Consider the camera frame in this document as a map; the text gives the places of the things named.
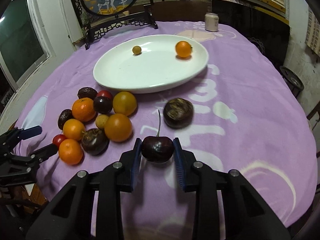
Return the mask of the red cherry tomato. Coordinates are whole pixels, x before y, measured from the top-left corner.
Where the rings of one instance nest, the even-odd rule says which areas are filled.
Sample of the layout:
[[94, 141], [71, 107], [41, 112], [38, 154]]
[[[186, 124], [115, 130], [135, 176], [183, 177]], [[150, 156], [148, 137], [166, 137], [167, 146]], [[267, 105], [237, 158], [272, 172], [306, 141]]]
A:
[[60, 145], [61, 145], [61, 143], [62, 143], [64, 140], [66, 140], [66, 139], [67, 139], [67, 137], [66, 137], [65, 135], [63, 135], [63, 134], [58, 134], [58, 135], [56, 135], [55, 137], [53, 137], [52, 143], [53, 143], [54, 145], [56, 145], [57, 148], [59, 148]]
[[113, 100], [113, 95], [111, 94], [111, 92], [109, 92], [108, 90], [101, 90], [97, 93], [97, 97], [99, 96], [103, 96], [106, 97], [108, 99], [110, 99], [111, 101]]

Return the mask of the dark cherry with stem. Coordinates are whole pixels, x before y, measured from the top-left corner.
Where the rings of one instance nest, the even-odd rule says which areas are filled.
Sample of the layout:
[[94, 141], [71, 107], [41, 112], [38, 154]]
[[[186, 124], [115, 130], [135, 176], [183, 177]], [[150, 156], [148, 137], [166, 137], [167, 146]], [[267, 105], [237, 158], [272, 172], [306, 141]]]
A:
[[174, 153], [173, 141], [169, 137], [160, 136], [161, 114], [158, 110], [158, 129], [155, 136], [145, 137], [140, 151], [142, 156], [151, 163], [166, 163]]

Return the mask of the tan longan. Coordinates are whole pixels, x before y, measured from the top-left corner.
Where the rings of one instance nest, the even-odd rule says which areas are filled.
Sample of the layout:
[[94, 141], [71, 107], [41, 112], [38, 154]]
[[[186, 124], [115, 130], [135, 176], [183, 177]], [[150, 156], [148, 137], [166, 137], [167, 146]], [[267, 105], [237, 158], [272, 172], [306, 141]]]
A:
[[108, 115], [99, 114], [95, 119], [95, 125], [98, 129], [104, 129], [107, 120], [109, 119]]

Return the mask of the large dark passion fruit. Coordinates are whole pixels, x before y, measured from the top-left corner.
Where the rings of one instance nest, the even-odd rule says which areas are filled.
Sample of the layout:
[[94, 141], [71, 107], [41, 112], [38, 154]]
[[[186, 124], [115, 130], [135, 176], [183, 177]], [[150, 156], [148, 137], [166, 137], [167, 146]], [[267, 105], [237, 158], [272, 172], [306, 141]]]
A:
[[194, 115], [193, 104], [183, 98], [169, 100], [163, 109], [165, 123], [174, 129], [184, 128], [191, 124]]

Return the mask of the dark plum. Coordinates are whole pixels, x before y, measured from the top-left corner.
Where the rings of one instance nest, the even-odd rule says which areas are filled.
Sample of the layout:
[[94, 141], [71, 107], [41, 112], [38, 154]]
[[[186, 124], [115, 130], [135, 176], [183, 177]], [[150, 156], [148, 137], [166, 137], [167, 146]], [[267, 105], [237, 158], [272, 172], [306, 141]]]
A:
[[94, 110], [100, 114], [108, 114], [112, 111], [112, 101], [105, 96], [97, 96], [93, 100]]

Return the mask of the red cherry tomato top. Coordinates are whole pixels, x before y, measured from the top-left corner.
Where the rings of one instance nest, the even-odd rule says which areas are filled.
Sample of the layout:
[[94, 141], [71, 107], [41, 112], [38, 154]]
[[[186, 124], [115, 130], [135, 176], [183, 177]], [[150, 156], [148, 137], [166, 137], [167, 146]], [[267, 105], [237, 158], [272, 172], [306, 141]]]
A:
[[108, 90], [101, 90], [97, 93], [97, 97], [99, 96], [103, 96], [106, 97], [108, 99], [110, 99], [111, 101], [113, 100], [113, 95], [111, 94], [111, 92], [109, 92]]

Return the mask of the orange tangerine lower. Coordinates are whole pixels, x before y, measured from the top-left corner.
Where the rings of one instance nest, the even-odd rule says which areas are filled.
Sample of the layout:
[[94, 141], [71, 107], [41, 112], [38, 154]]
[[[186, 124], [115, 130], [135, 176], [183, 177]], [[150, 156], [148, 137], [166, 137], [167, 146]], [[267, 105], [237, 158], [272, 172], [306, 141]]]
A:
[[74, 139], [65, 139], [59, 146], [59, 157], [68, 165], [77, 165], [83, 155], [80, 144]]

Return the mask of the dark passion fruit lower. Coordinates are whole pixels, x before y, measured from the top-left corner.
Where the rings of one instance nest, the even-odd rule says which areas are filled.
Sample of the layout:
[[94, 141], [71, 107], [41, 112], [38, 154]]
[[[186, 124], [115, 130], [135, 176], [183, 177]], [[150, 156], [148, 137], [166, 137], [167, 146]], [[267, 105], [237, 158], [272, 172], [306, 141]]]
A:
[[92, 128], [84, 133], [81, 139], [81, 146], [90, 155], [100, 155], [107, 149], [109, 142], [104, 131]]

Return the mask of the yellow-orange orange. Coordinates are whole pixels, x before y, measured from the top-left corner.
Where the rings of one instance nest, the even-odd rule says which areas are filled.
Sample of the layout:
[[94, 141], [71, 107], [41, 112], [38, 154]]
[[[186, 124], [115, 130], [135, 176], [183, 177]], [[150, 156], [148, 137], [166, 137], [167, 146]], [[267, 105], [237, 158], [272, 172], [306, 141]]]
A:
[[113, 110], [125, 116], [132, 115], [137, 108], [137, 100], [130, 92], [119, 92], [113, 98]]

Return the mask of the purple tablecloth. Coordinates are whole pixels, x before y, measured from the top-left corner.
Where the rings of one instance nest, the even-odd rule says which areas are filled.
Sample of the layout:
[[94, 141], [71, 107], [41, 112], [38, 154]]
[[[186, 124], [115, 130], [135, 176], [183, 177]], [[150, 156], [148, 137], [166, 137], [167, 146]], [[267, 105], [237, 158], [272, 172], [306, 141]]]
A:
[[[42, 133], [20, 142], [14, 152], [28, 155], [52, 142], [60, 133], [57, 119], [72, 106], [78, 90], [98, 89], [93, 67], [105, 52], [133, 38], [155, 34], [201, 42], [209, 53], [208, 67], [180, 87], [138, 95], [129, 141], [111, 142], [101, 155], [86, 154], [77, 166], [65, 164], [58, 155], [50, 157], [37, 172], [45, 197], [53, 199], [79, 170], [101, 171], [131, 150], [136, 138], [157, 134], [160, 110], [160, 135], [178, 138], [183, 149], [215, 170], [239, 170], [282, 223], [291, 226], [306, 213], [315, 195], [316, 142], [302, 107], [272, 63], [227, 25], [221, 25], [217, 33], [205, 31], [201, 22], [160, 22], [157, 29], [125, 27], [89, 49], [80, 48], [54, 70], [20, 114], [19, 128], [39, 125]], [[187, 127], [174, 129], [164, 121], [164, 106], [174, 98], [193, 104], [193, 120]]]

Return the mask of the window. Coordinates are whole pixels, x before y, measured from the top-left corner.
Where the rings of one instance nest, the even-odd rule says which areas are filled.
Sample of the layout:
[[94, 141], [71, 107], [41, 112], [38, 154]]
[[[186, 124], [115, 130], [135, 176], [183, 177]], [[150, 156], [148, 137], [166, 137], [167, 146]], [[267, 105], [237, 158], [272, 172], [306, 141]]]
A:
[[51, 56], [36, 0], [11, 0], [1, 16], [1, 71], [13, 90]]

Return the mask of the white oval plate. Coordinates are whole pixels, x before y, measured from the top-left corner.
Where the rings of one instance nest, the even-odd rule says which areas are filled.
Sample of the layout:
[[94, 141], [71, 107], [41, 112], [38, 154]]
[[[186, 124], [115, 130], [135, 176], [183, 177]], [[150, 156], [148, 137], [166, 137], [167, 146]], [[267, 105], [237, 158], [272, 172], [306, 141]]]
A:
[[[175, 46], [187, 41], [193, 48], [180, 58]], [[134, 55], [132, 48], [142, 53]], [[177, 35], [150, 35], [123, 42], [107, 51], [93, 68], [95, 81], [106, 88], [134, 94], [155, 93], [175, 88], [202, 72], [209, 61], [207, 49], [199, 42]]]

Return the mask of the orange tangerine on plate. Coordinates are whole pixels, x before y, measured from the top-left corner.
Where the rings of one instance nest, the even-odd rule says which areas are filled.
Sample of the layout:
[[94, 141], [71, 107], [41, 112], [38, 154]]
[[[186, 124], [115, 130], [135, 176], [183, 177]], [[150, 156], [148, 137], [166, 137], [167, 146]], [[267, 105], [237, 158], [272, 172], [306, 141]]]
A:
[[188, 58], [193, 51], [192, 46], [187, 41], [179, 41], [175, 46], [176, 54], [180, 58]]

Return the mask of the black round stool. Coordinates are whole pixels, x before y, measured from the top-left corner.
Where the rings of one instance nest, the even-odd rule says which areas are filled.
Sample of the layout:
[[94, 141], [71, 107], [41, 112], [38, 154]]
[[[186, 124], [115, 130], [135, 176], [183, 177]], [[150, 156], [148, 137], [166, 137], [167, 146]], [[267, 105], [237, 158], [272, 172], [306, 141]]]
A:
[[294, 97], [297, 99], [299, 94], [304, 90], [301, 79], [289, 68], [281, 66], [280, 74], [288, 85]]

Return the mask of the round painted screen ornament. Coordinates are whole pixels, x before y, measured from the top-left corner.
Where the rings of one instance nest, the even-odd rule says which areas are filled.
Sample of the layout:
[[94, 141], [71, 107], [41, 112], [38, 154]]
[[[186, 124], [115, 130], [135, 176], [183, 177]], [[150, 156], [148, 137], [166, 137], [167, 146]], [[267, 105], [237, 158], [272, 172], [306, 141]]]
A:
[[83, 33], [85, 48], [108, 32], [127, 25], [158, 25], [152, 15], [153, 0], [71, 0]]

